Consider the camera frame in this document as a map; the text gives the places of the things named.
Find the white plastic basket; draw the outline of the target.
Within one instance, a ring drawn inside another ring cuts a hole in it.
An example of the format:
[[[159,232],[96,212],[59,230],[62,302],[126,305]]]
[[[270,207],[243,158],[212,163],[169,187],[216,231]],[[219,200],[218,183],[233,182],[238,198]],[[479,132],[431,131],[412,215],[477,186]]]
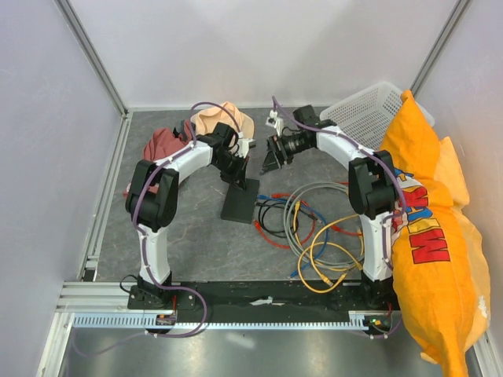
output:
[[[389,82],[379,82],[326,108],[320,118],[335,122],[340,134],[319,133],[318,149],[345,155],[360,148],[379,151],[384,145],[391,146],[394,152],[403,149],[438,155],[442,142],[431,129],[435,120],[421,105],[417,107],[424,120],[412,119],[412,126],[407,129],[408,134],[404,138],[384,138],[404,100],[399,88]]]

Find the red crumpled shirt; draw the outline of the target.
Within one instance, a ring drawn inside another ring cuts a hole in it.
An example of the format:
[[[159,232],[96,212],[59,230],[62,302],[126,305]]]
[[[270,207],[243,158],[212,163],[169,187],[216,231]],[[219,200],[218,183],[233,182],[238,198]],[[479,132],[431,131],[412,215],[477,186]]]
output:
[[[173,155],[192,140],[190,128],[194,130],[195,124],[186,119],[181,122],[179,128],[171,130],[165,127],[156,130],[145,146],[142,158],[157,161]]]

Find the peach bucket hat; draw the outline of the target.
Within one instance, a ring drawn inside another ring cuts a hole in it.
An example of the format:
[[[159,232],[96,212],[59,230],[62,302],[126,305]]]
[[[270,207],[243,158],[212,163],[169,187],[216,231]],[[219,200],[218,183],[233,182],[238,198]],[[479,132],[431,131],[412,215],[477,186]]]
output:
[[[196,126],[196,134],[210,134],[214,131],[217,123],[224,123],[236,132],[241,132],[245,138],[253,138],[255,134],[255,124],[251,117],[244,114],[239,108],[231,103],[224,102],[221,104],[225,112],[219,107],[211,106],[200,110],[193,115],[190,120]]]

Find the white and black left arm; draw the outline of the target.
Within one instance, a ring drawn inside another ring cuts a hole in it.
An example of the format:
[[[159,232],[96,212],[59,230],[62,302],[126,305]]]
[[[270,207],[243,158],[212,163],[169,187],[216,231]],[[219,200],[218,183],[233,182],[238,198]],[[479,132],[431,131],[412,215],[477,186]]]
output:
[[[156,309],[169,306],[173,297],[166,231],[178,209],[180,183],[213,166],[229,189],[245,194],[251,187],[246,169],[253,139],[225,123],[218,123],[209,134],[191,133],[192,139],[175,153],[139,161],[127,193],[126,210],[141,248],[139,280],[150,284],[145,300]]]

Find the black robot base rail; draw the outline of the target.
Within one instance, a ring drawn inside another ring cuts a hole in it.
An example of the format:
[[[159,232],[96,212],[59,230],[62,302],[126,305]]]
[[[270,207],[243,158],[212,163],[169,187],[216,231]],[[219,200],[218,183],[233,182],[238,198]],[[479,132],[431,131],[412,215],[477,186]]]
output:
[[[327,294],[309,291],[299,281],[183,282],[172,291],[136,283],[121,291],[128,294],[128,309],[148,313],[172,310],[193,322],[250,320],[334,320],[350,311],[390,315],[399,310],[388,289],[372,291],[360,280],[349,280]]]

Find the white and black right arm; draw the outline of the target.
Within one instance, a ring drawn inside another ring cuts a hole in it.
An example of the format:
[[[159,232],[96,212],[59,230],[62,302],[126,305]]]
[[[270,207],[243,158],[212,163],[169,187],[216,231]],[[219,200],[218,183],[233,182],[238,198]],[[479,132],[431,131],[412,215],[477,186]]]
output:
[[[290,120],[296,132],[284,133],[288,113],[276,104],[266,118],[275,129],[267,139],[266,157],[261,173],[281,169],[296,154],[316,148],[327,153],[348,172],[348,196],[352,209],[360,218],[365,259],[363,273],[372,281],[391,277],[391,219],[402,213],[405,197],[395,177],[391,154],[376,152],[345,134],[332,120],[320,119],[310,105],[297,108]]]

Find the orange cartoon pillow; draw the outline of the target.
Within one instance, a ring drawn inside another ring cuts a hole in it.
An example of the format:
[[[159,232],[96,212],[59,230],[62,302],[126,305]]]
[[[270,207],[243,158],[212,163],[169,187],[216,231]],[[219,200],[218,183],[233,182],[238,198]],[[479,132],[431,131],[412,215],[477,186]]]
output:
[[[490,324],[490,274],[452,141],[439,137],[410,91],[381,147],[405,202],[391,222],[393,287],[421,356],[446,376],[466,376],[466,351]]]

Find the black network switch box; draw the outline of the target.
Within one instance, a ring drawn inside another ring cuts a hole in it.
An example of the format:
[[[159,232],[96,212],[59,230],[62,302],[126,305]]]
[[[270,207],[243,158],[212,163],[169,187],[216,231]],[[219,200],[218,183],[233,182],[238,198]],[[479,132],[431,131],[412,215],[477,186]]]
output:
[[[259,194],[259,185],[260,180],[251,178],[246,179],[245,190],[230,185],[220,218],[225,221],[251,224],[254,218],[255,202]]]

